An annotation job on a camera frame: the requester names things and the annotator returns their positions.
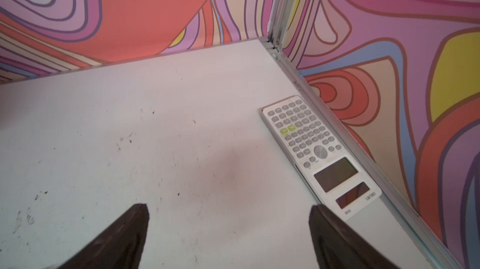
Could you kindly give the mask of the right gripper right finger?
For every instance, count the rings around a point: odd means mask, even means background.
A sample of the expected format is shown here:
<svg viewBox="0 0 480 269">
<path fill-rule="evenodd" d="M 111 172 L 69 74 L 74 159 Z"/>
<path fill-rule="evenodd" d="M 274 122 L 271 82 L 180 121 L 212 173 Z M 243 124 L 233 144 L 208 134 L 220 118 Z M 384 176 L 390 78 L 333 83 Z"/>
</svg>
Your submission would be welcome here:
<svg viewBox="0 0 480 269">
<path fill-rule="evenodd" d="M 311 207 L 309 227 L 320 268 L 388 269 L 397 267 L 327 206 Z"/>
</svg>

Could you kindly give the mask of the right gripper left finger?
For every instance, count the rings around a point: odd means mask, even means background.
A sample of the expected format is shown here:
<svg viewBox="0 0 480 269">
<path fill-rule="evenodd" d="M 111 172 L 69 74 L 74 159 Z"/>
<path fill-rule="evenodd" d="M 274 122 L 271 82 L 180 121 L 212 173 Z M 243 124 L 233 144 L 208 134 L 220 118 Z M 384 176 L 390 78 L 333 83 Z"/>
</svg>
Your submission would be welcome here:
<svg viewBox="0 0 480 269">
<path fill-rule="evenodd" d="M 138 268 L 149 216 L 146 204 L 134 204 L 60 268 Z"/>
</svg>

